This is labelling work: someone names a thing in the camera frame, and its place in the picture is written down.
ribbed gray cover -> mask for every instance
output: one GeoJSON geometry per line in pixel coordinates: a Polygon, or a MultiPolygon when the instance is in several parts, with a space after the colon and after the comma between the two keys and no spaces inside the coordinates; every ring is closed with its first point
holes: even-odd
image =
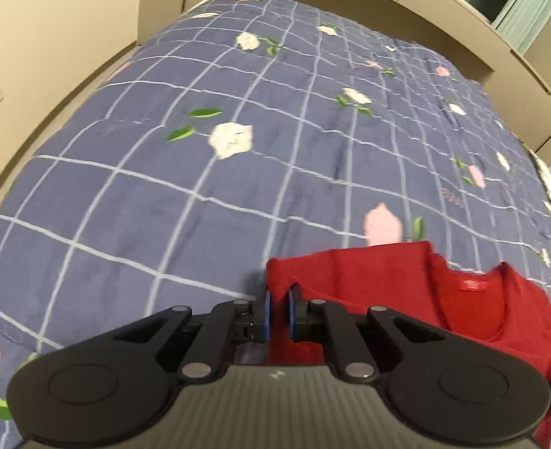
{"type": "MultiPolygon", "coordinates": [[[[232,366],[185,388],[154,427],[107,449],[438,449],[390,413],[375,389],[326,366],[232,366]]],[[[506,449],[537,447],[523,439],[506,449]]],[[[23,449],[48,449],[27,442],[23,449]]]]}

bedding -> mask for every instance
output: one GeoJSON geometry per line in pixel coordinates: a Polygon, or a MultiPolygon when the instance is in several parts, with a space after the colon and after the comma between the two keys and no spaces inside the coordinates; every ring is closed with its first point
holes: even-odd
{"type": "MultiPolygon", "coordinates": [[[[104,82],[0,207],[0,399],[33,352],[252,298],[271,257],[421,239],[457,270],[508,262],[551,301],[551,203],[481,86],[297,1],[210,0],[104,82]]],[[[0,418],[0,448],[18,441],[0,418]]]]}

sweater label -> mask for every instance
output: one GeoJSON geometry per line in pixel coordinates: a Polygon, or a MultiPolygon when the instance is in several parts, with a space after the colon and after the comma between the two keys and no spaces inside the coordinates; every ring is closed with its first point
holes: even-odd
{"type": "Polygon", "coordinates": [[[463,280],[459,288],[470,292],[483,292],[487,289],[487,282],[485,280],[463,280]]]}

red clothing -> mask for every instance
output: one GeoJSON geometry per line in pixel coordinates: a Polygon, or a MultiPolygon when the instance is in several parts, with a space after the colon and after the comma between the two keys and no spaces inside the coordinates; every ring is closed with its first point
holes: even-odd
{"type": "MultiPolygon", "coordinates": [[[[484,275],[456,272],[423,241],[271,259],[267,276],[273,300],[273,364],[323,362],[321,346],[293,343],[287,335],[284,300],[298,283],[305,300],[334,300],[354,314],[385,305],[527,361],[551,381],[550,302],[508,263],[484,275]]],[[[547,447],[550,433],[551,414],[536,440],[547,447]]]]}

curtain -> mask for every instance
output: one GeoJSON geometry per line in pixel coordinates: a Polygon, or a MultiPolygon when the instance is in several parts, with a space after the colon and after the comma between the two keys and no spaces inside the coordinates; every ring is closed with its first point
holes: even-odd
{"type": "Polygon", "coordinates": [[[508,0],[492,26],[521,54],[551,16],[551,0],[508,0]]]}

